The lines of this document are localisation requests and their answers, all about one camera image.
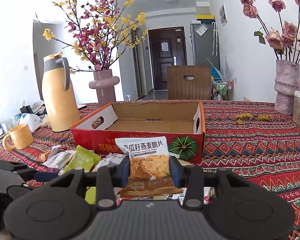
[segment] gray thermos handle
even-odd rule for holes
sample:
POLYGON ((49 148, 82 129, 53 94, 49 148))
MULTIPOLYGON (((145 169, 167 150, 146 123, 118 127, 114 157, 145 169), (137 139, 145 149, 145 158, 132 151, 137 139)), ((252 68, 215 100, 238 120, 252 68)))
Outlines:
POLYGON ((70 68, 69 68, 69 63, 66 57, 62 57, 62 58, 58 58, 56 60, 56 63, 63 63, 63 66, 65 68, 65 76, 66 76, 66 81, 65 81, 65 90, 69 89, 69 85, 70 85, 70 68))

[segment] floor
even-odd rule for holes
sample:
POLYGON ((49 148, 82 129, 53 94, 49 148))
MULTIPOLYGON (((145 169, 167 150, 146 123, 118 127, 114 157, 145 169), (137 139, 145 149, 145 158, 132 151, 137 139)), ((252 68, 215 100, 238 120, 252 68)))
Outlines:
POLYGON ((157 90, 150 91, 148 95, 140 100, 167 100, 168 99, 168 91, 167 90, 157 90))

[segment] thermos lid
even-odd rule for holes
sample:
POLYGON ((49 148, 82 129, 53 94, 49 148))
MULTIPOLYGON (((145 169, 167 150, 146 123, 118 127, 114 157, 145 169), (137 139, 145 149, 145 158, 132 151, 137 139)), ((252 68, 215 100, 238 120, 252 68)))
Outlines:
POLYGON ((44 58, 43 58, 43 61, 47 61, 47 60, 49 60, 49 59, 53 59, 53 58, 60 58, 61 57, 61 55, 62 55, 62 51, 60 51, 60 52, 58 52, 58 53, 56 53, 56 54, 51 54, 51 55, 48 55, 48 56, 45 56, 44 58))

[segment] cardboard box on refrigerator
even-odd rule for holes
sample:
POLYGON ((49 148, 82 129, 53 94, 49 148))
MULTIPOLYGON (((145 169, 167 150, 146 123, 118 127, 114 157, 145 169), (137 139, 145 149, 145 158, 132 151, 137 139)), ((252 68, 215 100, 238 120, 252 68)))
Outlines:
POLYGON ((115 138, 165 136, 170 152, 200 163, 204 112, 201 101, 109 103, 77 122, 71 132, 77 145, 98 154, 122 153, 115 138))

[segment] door frame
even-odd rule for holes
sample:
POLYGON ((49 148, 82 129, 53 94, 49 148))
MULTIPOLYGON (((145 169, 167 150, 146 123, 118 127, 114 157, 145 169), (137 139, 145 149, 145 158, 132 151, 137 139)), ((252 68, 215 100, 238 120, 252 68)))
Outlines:
POLYGON ((152 81, 153 81, 153 90, 156 91, 156 84, 155 84, 155 78, 154 78, 154 66, 153 66, 153 53, 152 53, 152 44, 151 44, 151 33, 155 31, 165 31, 165 30, 175 30, 175 29, 181 29, 182 35, 183 35, 183 53, 184 53, 184 59, 185 59, 185 66, 187 66, 187 51, 186 51, 186 35, 185 35, 185 28, 184 26, 180 27, 169 27, 169 28, 159 28, 159 29, 152 29, 149 30, 148 38, 149 38, 149 53, 150 53, 150 59, 151 59, 151 70, 152 70, 152 81))

